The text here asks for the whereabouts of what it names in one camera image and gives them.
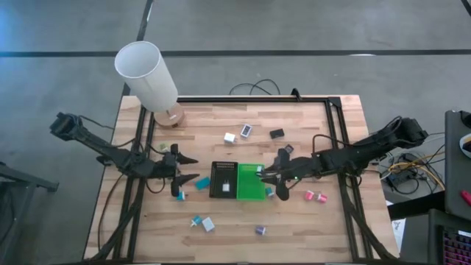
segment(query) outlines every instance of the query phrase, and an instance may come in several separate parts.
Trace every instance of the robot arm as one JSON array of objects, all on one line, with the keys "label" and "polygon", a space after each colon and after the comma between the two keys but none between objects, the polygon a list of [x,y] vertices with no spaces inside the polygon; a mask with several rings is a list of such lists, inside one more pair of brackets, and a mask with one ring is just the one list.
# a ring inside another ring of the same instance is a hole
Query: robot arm
[{"label": "robot arm", "polygon": [[265,169],[259,176],[265,183],[276,185],[276,194],[282,200],[289,198],[286,182],[304,177],[324,177],[330,174],[345,173],[360,175],[371,160],[384,156],[396,147],[412,148],[421,145],[428,137],[426,131],[415,119],[397,117],[383,129],[354,144],[344,144],[342,149],[327,149],[313,152],[310,158],[301,157],[289,160],[289,153],[278,150],[274,165]]},{"label": "robot arm", "polygon": [[142,152],[132,152],[113,146],[94,135],[83,126],[82,119],[74,114],[58,113],[57,119],[50,126],[51,134],[64,141],[75,140],[100,154],[96,159],[105,166],[113,162],[118,170],[136,178],[171,178],[171,194],[177,197],[179,187],[199,174],[178,175],[177,164],[198,163],[178,151],[178,145],[172,144],[170,152],[163,153],[162,160],[154,162]]}]

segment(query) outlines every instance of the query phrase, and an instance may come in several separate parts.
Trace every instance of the green container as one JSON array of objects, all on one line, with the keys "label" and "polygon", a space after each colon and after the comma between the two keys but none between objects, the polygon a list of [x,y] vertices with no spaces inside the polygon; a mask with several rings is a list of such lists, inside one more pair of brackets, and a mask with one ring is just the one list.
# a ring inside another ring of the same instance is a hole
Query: green container
[{"label": "green container", "polygon": [[260,181],[255,173],[262,164],[242,164],[238,165],[237,173],[237,199],[245,201],[265,200],[265,183]]}]

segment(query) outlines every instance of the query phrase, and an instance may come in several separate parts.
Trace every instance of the wooden lamp base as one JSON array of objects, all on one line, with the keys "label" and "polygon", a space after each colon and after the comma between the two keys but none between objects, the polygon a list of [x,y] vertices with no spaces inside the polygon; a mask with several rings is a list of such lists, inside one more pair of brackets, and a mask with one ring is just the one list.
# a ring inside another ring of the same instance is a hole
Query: wooden lamp base
[{"label": "wooden lamp base", "polygon": [[166,112],[154,113],[154,119],[161,127],[175,128],[185,119],[185,111],[183,111],[183,107],[180,104],[175,103],[175,105]]}]

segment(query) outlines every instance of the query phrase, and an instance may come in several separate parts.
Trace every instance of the wooden tabletop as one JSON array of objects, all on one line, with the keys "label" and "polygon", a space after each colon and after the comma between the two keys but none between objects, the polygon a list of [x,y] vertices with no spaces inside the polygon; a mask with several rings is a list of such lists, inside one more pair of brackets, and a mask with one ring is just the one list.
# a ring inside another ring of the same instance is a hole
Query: wooden tabletop
[{"label": "wooden tabletop", "polygon": [[[354,142],[368,136],[359,96],[341,96],[341,100],[350,140]],[[123,98],[114,144],[134,137],[140,106],[134,96]],[[329,135],[325,107],[321,103],[184,103],[182,106],[186,114],[182,126],[166,130],[156,126],[153,146],[179,144],[185,156],[199,161],[180,167],[183,174],[200,173],[196,180],[210,176],[213,161],[264,163],[269,166],[277,150],[286,144],[294,147],[293,158],[310,157],[313,136],[318,133]],[[250,137],[239,139],[234,145],[224,144],[224,134],[239,135],[243,124],[253,126]],[[272,140],[269,131],[279,128],[283,128],[285,137]],[[329,148],[330,140],[316,139],[316,151]],[[160,155],[152,154],[151,159],[160,160]],[[119,175],[113,167],[105,170],[85,258],[97,252],[99,217]],[[111,197],[103,221],[101,244],[118,224],[125,181],[126,177],[123,177]],[[162,181],[150,180],[149,184],[158,191]],[[285,202],[278,198],[263,202],[211,199],[209,190],[197,191],[192,182],[185,184],[182,190],[188,195],[185,202],[178,202],[170,195],[169,185],[160,194],[145,190],[134,262],[312,263],[351,260],[336,175],[317,181],[303,180],[291,190],[290,199]],[[321,191],[327,195],[327,203],[306,202],[303,199],[306,190]],[[364,174],[360,190],[368,225],[389,252],[398,256],[378,175]],[[195,215],[209,216],[215,230],[206,233],[202,226],[190,227]],[[265,236],[255,234],[256,225],[266,227]],[[129,227],[124,237],[123,253],[127,250]],[[355,234],[359,239],[358,229],[355,229]]]}]

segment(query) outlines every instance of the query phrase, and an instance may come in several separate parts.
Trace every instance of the concrete floor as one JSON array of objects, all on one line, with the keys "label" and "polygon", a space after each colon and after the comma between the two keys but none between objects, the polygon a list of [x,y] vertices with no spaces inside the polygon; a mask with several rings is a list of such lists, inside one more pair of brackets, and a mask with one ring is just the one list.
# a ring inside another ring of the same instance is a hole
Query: concrete floor
[{"label": "concrete floor", "polygon": [[[144,5],[145,0],[3,1],[0,52],[115,51],[135,40]],[[160,0],[145,39],[163,51],[471,49],[470,28],[458,0]],[[371,131],[401,115],[441,132],[446,110],[470,110],[471,56],[200,57],[166,63],[182,95],[224,95],[234,85],[263,78],[276,81],[284,94],[292,88],[359,94]],[[0,80],[0,160],[60,182],[56,194],[36,193],[15,264],[78,261],[103,167],[94,152],[55,138],[48,128],[59,111],[114,125],[123,82],[113,58],[0,57]],[[111,131],[93,129],[111,138]],[[442,144],[419,150],[430,153]],[[427,193],[424,185],[414,196]]]}]

